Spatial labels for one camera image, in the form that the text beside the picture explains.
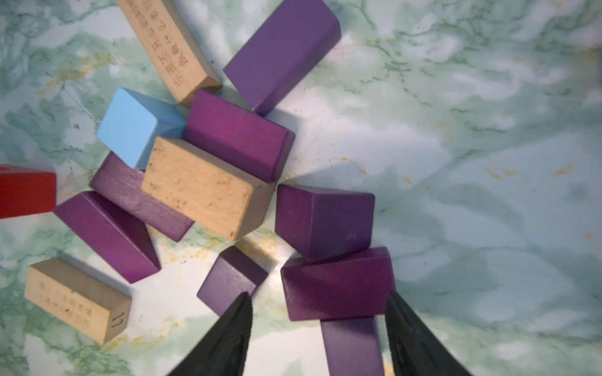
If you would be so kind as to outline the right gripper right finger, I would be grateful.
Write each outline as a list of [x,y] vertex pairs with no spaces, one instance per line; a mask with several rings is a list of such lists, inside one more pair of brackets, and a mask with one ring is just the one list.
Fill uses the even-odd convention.
[[402,376],[470,376],[395,291],[385,308],[393,372]]

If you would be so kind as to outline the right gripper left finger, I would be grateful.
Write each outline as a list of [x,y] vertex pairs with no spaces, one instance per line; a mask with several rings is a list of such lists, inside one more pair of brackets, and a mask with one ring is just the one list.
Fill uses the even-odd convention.
[[170,374],[243,374],[251,330],[252,299],[244,291]]

